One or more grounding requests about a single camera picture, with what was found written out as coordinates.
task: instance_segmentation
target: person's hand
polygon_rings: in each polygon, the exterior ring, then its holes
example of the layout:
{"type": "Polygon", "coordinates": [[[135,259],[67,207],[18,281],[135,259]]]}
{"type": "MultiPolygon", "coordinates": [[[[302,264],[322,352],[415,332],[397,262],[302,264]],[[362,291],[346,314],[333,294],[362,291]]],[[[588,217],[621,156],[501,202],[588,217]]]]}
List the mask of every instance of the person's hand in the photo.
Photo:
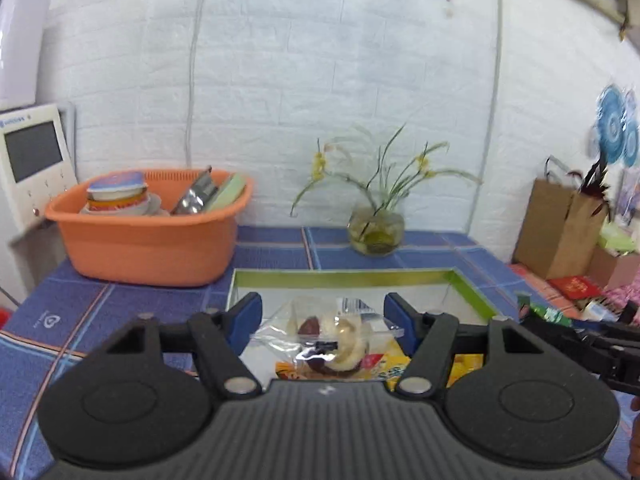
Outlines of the person's hand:
{"type": "MultiPolygon", "coordinates": [[[[631,409],[634,412],[640,411],[640,397],[634,397],[631,401],[631,409]]],[[[631,476],[640,477],[640,415],[634,419],[634,426],[631,429],[631,441],[629,441],[629,459],[626,468],[631,476]]]]}

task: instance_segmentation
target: stack of bowls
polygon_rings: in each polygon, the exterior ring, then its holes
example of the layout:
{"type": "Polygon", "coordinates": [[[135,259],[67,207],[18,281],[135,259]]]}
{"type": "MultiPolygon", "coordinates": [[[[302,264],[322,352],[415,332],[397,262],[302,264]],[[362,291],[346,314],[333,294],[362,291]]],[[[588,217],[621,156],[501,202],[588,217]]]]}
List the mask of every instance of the stack of bowls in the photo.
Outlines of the stack of bowls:
{"type": "Polygon", "coordinates": [[[87,201],[81,213],[143,216],[160,211],[160,197],[146,190],[142,172],[125,171],[92,183],[87,189],[87,201]]]}

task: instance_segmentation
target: water heater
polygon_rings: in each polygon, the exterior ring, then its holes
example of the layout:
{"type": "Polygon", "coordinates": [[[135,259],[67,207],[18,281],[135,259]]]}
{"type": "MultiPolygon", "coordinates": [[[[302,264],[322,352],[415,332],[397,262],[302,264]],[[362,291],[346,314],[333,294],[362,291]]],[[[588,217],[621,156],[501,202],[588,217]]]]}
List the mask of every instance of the water heater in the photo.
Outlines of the water heater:
{"type": "Polygon", "coordinates": [[[42,31],[51,0],[0,0],[0,111],[36,101],[42,31]]]}

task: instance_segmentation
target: yellow flower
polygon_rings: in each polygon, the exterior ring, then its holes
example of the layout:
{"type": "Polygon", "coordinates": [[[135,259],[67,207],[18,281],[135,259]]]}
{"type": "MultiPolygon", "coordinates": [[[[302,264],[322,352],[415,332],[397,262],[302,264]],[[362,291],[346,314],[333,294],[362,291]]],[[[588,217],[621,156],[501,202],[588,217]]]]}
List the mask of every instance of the yellow flower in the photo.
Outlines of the yellow flower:
{"type": "Polygon", "coordinates": [[[324,167],[326,166],[326,158],[324,153],[316,152],[314,155],[314,163],[311,167],[311,178],[316,180],[322,180],[324,178],[324,167]]]}
{"type": "Polygon", "coordinates": [[[429,167],[429,159],[424,155],[424,153],[417,155],[414,160],[418,163],[418,171],[422,174],[426,174],[427,168],[429,167]]]}

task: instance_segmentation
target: blue decoration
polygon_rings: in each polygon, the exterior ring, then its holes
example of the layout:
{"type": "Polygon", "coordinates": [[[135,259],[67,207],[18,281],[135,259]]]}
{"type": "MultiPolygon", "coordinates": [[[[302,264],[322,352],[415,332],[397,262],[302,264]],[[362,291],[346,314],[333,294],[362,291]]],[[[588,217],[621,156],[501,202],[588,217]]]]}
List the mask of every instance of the blue decoration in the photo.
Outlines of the blue decoration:
{"type": "Polygon", "coordinates": [[[634,118],[625,124],[625,137],[623,158],[625,166],[631,168],[638,159],[638,122],[634,118]]]}
{"type": "Polygon", "coordinates": [[[625,147],[624,115],[625,99],[622,92],[617,86],[607,86],[598,102],[596,126],[600,134],[600,145],[607,154],[608,164],[616,162],[625,147]]]}
{"type": "Polygon", "coordinates": [[[633,90],[627,90],[625,94],[625,112],[628,117],[636,116],[636,93],[633,90]]]}

